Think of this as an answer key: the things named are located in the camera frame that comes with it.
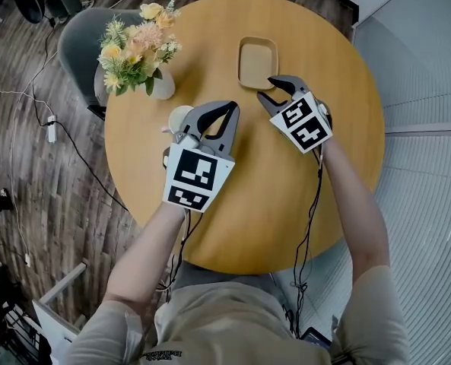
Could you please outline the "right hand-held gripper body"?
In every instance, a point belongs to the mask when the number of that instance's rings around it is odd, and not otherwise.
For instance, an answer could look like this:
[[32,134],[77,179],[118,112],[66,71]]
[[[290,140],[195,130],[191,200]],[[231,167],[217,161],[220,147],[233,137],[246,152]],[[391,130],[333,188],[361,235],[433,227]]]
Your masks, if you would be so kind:
[[270,122],[302,154],[317,148],[333,136],[326,106],[309,89],[304,95],[292,96],[289,104],[271,117]]

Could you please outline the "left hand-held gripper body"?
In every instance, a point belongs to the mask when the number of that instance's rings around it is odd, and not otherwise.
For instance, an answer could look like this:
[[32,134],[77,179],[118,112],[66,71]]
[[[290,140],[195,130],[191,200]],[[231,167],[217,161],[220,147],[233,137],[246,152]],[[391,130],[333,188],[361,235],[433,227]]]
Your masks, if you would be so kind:
[[162,201],[205,212],[217,197],[235,165],[231,155],[216,155],[204,138],[173,136]]

